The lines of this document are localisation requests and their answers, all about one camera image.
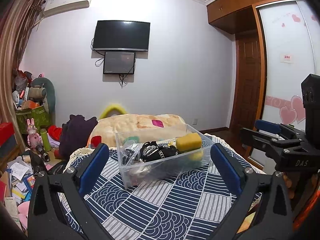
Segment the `yellow sponge block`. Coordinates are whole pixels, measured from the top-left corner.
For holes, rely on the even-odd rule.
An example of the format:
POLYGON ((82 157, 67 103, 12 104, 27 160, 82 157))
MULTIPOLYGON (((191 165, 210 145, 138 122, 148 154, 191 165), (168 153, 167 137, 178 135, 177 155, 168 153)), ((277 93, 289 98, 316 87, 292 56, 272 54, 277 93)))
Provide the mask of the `yellow sponge block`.
POLYGON ((202 139, 198 133, 189 133, 176 139, 179 152, 189 152, 201 148, 202 139))

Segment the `small black wall monitor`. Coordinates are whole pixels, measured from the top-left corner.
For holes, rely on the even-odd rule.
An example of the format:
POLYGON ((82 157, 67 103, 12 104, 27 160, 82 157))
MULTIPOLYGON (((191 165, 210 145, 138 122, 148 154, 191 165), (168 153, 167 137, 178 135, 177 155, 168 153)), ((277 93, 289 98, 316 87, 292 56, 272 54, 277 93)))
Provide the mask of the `small black wall monitor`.
POLYGON ((104 56, 103 74, 134 74, 135 64, 136 54, 134 52, 106 51, 104 56))

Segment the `dark purple garment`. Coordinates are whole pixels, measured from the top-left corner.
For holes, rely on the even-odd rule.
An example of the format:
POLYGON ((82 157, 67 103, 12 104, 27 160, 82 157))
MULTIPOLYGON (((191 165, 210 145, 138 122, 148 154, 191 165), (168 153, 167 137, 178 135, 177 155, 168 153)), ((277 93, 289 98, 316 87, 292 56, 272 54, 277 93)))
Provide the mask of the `dark purple garment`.
POLYGON ((63 159, 69 160, 74 151, 85 147, 93 128, 97 124, 98 120, 95 116, 86 120, 83 115, 71 114, 67 123, 62 124, 59 155, 63 159))

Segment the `beige patchwork blanket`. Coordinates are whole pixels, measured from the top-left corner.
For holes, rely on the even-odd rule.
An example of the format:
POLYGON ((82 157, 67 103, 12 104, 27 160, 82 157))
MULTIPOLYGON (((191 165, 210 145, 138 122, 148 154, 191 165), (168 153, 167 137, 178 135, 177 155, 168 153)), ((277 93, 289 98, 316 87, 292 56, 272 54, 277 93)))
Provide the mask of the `beige patchwork blanket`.
POLYGON ((91 132, 87 146, 93 137, 101 136, 101 142, 116 147, 116 133, 134 132, 145 128, 164 128, 185 124, 179 115, 174 114, 121 114, 98 120, 91 132))

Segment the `green storage bin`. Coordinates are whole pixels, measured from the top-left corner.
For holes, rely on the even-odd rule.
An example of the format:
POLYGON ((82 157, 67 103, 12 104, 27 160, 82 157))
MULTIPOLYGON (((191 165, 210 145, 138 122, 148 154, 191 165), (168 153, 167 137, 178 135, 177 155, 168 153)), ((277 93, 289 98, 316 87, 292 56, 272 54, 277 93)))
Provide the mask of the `green storage bin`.
POLYGON ((34 119, 37 133, 39 133, 42 128, 48 128, 52 125, 52 117, 46 112, 43 106, 35 109, 28 108, 24 110, 17 110, 16 118, 22 134, 27 134, 27 119, 34 119))

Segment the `wooden wardrobe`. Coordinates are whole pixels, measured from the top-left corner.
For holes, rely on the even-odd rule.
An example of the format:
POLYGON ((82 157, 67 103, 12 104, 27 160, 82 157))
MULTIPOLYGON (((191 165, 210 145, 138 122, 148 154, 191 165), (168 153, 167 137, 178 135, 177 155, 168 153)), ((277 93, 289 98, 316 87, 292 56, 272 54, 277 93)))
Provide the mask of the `wooden wardrobe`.
MULTIPOLYGON (((261 74, 255 121, 263 119, 304 129, 300 85, 309 74, 319 73, 319 20, 306 1, 208 0, 207 12, 211 26, 234 37, 247 31, 258 32, 261 74)), ((241 143, 240 133, 231 131, 231 120, 222 137, 258 168, 272 166, 262 152, 241 143)))

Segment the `yellow fuzzy chair back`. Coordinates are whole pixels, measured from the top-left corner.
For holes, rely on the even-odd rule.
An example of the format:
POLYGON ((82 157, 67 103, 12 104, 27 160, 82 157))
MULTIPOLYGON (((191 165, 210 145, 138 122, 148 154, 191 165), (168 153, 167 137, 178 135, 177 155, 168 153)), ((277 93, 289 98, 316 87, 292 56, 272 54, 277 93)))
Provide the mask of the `yellow fuzzy chair back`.
POLYGON ((104 111, 101 113, 99 119, 106 118, 112 112, 117 112, 120 115, 127 114, 127 111, 125 111, 125 109, 121 105, 113 103, 104 109, 104 111))

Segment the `red box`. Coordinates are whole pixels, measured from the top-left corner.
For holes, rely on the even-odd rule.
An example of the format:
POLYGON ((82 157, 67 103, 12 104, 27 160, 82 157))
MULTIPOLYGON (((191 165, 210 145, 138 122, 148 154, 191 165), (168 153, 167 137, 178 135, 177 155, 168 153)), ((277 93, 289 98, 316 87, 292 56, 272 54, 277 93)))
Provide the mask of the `red box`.
POLYGON ((5 142, 15 134, 12 122, 4 122, 0 124, 0 146, 3 146, 5 142))

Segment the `grey plush dinosaur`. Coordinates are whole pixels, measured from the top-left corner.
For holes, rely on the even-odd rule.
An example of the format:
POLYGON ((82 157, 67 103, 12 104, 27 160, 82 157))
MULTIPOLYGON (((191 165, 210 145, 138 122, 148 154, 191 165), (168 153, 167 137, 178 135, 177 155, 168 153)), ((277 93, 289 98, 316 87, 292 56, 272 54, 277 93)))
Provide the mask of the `grey plush dinosaur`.
POLYGON ((53 83, 46 77, 37 77, 30 83, 27 99, 40 103, 47 113, 53 114, 55 111, 53 83))

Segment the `large black wall television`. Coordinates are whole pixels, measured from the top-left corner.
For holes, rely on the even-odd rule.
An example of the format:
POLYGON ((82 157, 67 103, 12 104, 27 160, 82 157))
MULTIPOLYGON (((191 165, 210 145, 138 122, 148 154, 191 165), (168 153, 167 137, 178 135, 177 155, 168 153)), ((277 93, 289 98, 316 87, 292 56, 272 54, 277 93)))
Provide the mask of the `large black wall television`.
POLYGON ((148 51, 150 23, 101 20, 93 37, 93 50, 148 51))

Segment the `clear plastic storage box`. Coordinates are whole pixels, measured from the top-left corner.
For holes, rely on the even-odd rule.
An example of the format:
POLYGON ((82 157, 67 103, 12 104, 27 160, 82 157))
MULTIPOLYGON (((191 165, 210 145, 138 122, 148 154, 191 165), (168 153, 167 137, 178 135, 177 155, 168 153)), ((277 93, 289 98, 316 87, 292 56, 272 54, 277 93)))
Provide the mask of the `clear plastic storage box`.
POLYGON ((204 166, 213 144, 188 124, 116 133, 123 185, 128 189, 204 166))

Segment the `white cloth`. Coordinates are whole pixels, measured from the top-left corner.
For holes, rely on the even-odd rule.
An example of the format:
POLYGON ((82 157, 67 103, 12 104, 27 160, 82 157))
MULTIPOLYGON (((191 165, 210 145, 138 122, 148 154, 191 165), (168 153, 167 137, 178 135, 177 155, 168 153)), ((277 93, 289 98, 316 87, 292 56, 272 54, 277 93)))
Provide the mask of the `white cloth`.
POLYGON ((152 167, 150 165, 134 167, 129 170, 131 183, 139 184, 148 178, 152 167))

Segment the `black cloth with chain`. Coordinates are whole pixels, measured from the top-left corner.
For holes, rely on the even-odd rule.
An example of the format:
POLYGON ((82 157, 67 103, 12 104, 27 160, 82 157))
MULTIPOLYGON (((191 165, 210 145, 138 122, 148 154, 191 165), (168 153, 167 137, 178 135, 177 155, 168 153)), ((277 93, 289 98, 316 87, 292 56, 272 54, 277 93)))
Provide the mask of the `black cloth with chain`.
POLYGON ((160 146, 157 142, 145 142, 140 149, 140 158, 143 162, 156 161, 179 155, 175 146, 160 146))

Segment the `blue white patterned tablecloth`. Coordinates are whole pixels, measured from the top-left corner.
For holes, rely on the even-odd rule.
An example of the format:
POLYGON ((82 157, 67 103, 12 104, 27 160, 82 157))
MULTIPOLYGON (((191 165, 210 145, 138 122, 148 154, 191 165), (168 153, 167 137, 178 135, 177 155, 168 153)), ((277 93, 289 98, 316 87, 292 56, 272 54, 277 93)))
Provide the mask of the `blue white patterned tablecloth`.
POLYGON ((236 196, 213 163, 179 176, 125 188, 116 149, 85 197, 115 239, 206 239, 236 196))

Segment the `grey socks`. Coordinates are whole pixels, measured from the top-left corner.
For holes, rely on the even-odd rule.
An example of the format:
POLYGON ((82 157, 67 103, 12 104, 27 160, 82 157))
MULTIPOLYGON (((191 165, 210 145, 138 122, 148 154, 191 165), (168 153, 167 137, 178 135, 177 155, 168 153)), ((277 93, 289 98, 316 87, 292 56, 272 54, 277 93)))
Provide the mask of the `grey socks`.
POLYGON ((132 165, 140 160, 141 144, 136 140, 128 140, 122 148, 122 164, 132 165))

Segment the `green bottle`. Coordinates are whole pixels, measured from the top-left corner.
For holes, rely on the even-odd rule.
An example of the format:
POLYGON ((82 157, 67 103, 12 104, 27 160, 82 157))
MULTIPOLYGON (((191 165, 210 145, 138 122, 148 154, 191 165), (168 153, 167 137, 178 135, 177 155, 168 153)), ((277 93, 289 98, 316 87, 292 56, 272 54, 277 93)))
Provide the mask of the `green bottle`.
POLYGON ((44 150, 46 152, 51 151, 52 148, 51 148, 51 145, 50 145, 50 142, 49 142, 47 130, 45 128, 42 128, 40 130, 40 135, 41 135, 41 138, 42 138, 42 143, 43 143, 44 150))

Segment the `white wall air conditioner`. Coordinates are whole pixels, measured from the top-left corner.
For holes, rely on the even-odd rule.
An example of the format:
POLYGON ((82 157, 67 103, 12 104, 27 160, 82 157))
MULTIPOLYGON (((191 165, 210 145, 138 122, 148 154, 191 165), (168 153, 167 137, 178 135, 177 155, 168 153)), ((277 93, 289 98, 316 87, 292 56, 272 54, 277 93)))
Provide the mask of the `white wall air conditioner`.
POLYGON ((88 8, 91 0, 47 0, 43 16, 49 17, 63 12, 88 8))

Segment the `pink rabbit plush toy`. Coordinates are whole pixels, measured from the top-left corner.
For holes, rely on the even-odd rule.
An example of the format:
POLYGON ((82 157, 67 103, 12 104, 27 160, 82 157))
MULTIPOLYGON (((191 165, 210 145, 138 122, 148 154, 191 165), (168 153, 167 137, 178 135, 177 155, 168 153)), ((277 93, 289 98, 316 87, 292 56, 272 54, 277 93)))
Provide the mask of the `pink rabbit plush toy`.
POLYGON ((33 151, 36 151, 38 145, 42 146, 42 137, 37 133, 33 118, 27 119, 27 133, 27 143, 33 151))

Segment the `striped red beige curtain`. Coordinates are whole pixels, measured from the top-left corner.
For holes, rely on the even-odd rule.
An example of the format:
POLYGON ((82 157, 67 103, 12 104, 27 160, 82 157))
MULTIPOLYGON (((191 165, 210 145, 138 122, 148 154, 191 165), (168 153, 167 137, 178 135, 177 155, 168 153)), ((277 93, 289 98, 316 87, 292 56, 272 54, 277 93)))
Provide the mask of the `striped red beige curtain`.
POLYGON ((12 86, 43 3, 44 0, 13 0, 1 15, 1 122, 13 124, 22 151, 25 143, 16 119, 12 86))

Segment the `wooden door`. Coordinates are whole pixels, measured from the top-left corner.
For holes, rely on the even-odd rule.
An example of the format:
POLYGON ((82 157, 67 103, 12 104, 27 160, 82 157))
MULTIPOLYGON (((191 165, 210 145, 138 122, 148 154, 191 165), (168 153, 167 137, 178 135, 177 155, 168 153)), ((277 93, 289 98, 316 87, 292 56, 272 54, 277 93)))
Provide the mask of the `wooden door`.
POLYGON ((236 84, 231 131, 252 129, 258 109, 261 58, 256 30, 236 34, 236 84))

